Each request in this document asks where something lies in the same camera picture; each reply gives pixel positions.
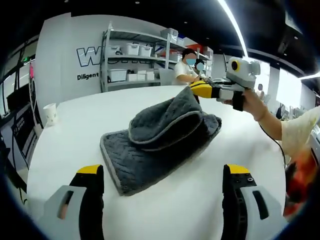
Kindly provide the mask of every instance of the gray plastic housing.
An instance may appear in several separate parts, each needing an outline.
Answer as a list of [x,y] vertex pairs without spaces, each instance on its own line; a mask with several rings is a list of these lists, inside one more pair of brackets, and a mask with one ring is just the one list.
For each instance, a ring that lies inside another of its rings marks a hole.
[[[280,203],[263,187],[240,188],[247,211],[246,240],[271,240],[288,224],[283,217]],[[261,220],[254,191],[260,192],[268,211],[268,217]]]
[[[49,239],[81,239],[79,216],[81,203],[86,190],[86,187],[63,185],[45,202],[43,216],[38,220],[37,224]],[[60,219],[60,210],[70,192],[72,196],[68,203],[65,219]]]

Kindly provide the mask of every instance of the white shirt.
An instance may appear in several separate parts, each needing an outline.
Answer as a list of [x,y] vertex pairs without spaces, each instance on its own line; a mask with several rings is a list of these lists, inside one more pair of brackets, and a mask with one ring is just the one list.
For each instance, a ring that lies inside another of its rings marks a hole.
[[262,91],[260,91],[260,90],[258,90],[258,91],[256,91],[256,94],[258,95],[258,97],[261,99],[261,100],[263,100],[263,98],[264,98],[264,96],[265,96],[265,92],[262,90]]
[[309,135],[320,118],[320,106],[317,106],[296,119],[282,121],[282,149],[293,157],[308,141]]
[[182,60],[179,61],[175,66],[174,66],[174,74],[175,74],[175,79],[173,80],[173,85],[188,85],[187,82],[179,81],[177,77],[179,75],[188,75],[191,77],[198,77],[196,72],[192,69],[191,66],[188,64],[185,64]]

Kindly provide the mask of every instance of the folded towel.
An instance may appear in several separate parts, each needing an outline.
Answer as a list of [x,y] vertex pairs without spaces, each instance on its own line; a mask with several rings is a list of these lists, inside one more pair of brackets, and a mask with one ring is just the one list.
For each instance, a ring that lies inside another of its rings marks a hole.
[[199,154],[221,125],[219,117],[202,111],[187,86],[176,97],[142,110],[128,130],[104,134],[100,148],[119,194],[131,196]]

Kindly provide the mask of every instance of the shelving unit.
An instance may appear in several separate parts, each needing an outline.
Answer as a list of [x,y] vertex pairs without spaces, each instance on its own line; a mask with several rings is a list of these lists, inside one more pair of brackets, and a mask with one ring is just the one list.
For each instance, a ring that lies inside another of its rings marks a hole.
[[[147,44],[151,44],[152,52],[151,56],[139,56],[139,55],[108,55],[107,54],[107,46],[109,45],[110,40],[128,40],[133,42],[143,42]],[[164,68],[168,69],[169,64],[176,64],[177,61],[169,60],[169,54],[164,57],[154,57],[156,45],[162,46],[165,48],[165,52],[169,53],[170,49],[177,50],[182,52],[187,47],[181,46],[179,44],[170,42],[170,37],[168,35],[167,39],[161,36],[155,36],[144,32],[130,31],[130,30],[120,30],[113,29],[111,25],[109,25],[107,31],[104,31],[102,34],[101,41],[101,61],[99,66],[99,78],[100,78],[100,88],[101,92],[107,92],[109,87],[115,86],[125,86],[125,85],[134,85],[134,84],[148,84],[148,83],[156,83],[160,84],[160,80],[153,81],[120,81],[120,82],[107,82],[108,79],[108,60],[137,60],[137,61],[149,61],[151,68],[154,68],[156,62],[164,63]],[[199,53],[199,49],[197,50],[197,58],[208,61],[210,60],[207,56]]]
[[165,62],[164,57],[154,57],[154,56],[137,56],[137,55],[111,55],[108,59],[137,59],[137,60],[149,60],[156,62]]

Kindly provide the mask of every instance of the paper cup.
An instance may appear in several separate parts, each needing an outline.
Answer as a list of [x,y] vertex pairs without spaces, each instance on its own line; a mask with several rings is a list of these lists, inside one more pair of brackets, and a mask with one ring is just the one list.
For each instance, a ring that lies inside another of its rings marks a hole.
[[48,126],[53,126],[58,122],[57,108],[55,103],[51,103],[43,108],[46,116],[46,124]]

